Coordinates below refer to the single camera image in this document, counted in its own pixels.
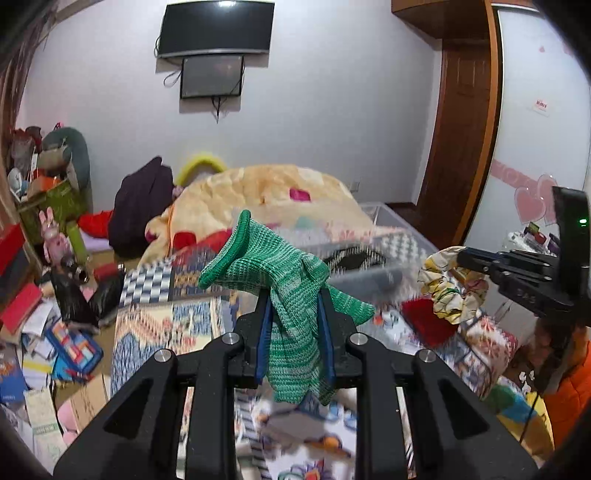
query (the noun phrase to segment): green knit glove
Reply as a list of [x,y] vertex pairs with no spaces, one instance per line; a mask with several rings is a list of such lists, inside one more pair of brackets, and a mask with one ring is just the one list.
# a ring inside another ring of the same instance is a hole
[[[317,302],[327,286],[327,265],[312,254],[289,245],[243,210],[232,236],[199,277],[199,288],[212,283],[258,294],[271,290],[279,316],[273,323],[267,377],[277,401],[299,403],[309,390],[326,404],[333,391],[320,378]],[[374,308],[328,286],[335,310],[355,325],[374,315]]]

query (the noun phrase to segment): orange jacket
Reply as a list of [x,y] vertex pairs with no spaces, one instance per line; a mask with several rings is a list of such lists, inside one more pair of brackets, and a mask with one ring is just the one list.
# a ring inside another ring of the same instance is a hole
[[584,362],[560,381],[556,393],[544,395],[556,448],[577,423],[589,398],[591,398],[591,342],[587,342],[587,357]]

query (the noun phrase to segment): pink stuffed bunny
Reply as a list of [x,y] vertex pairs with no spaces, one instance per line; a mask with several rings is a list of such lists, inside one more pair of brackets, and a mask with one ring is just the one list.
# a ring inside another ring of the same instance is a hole
[[66,254],[72,253],[72,247],[66,236],[60,233],[60,226],[53,219],[51,207],[47,209],[47,216],[43,211],[39,212],[39,220],[41,221],[41,236],[45,240],[43,243],[45,260],[51,265],[57,266]]

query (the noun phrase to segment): cable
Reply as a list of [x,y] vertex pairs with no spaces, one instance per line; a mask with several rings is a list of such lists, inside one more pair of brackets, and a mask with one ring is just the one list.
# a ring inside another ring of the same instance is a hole
[[[181,74],[182,74],[182,70],[175,70],[174,72],[169,73],[168,75],[166,75],[166,77],[164,77],[164,80],[162,81],[162,84],[166,87],[166,88],[170,88],[172,86],[174,86],[175,83],[178,82],[178,79],[181,78]],[[170,77],[172,77],[173,75],[176,75],[177,77],[173,80],[172,83],[166,83],[166,80],[168,80]]]
[[236,90],[236,88],[240,85],[240,91],[242,91],[242,88],[244,87],[244,72],[246,70],[246,64],[244,63],[244,60],[242,60],[242,71],[240,73],[240,78],[239,80],[236,82],[236,85],[234,85],[234,87],[232,88],[232,90],[230,90],[230,93],[228,93],[227,95],[225,95],[224,100],[222,100],[221,96],[212,96],[212,105],[213,107],[216,109],[216,123],[218,124],[220,122],[220,110],[221,108],[224,106],[224,104],[232,97],[232,94],[234,93],[234,90]]
[[212,97],[212,105],[216,109],[216,123],[220,122],[220,108],[222,107],[222,97]]
[[[158,36],[158,38],[156,39],[156,42],[154,43],[154,58],[157,59],[158,58],[158,50],[160,49],[160,35]],[[168,63],[170,63],[171,65],[174,65],[175,67],[180,67],[183,65],[183,61],[181,61],[181,63],[176,63],[175,61],[172,61],[171,59],[160,59],[160,60],[164,60]]]
[[519,444],[521,444],[521,442],[523,442],[523,439],[525,438],[525,432],[527,431],[527,427],[530,424],[531,416],[534,414],[535,404],[538,401],[539,397],[540,392],[536,392],[534,402],[531,404],[530,413],[528,414],[527,420],[525,421],[525,425],[523,426],[523,432],[521,432],[521,437],[519,437]]

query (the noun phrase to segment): yellow blanket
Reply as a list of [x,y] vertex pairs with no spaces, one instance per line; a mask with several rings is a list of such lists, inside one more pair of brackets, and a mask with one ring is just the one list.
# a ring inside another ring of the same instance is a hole
[[[293,201],[290,189],[305,190],[311,202]],[[193,232],[200,241],[231,228],[244,208],[262,223],[281,220],[282,225],[292,226],[306,216],[345,228],[372,227],[345,185],[330,175],[295,165],[233,168],[192,182],[162,215],[148,222],[146,234],[156,240],[140,263],[166,257],[177,232]]]

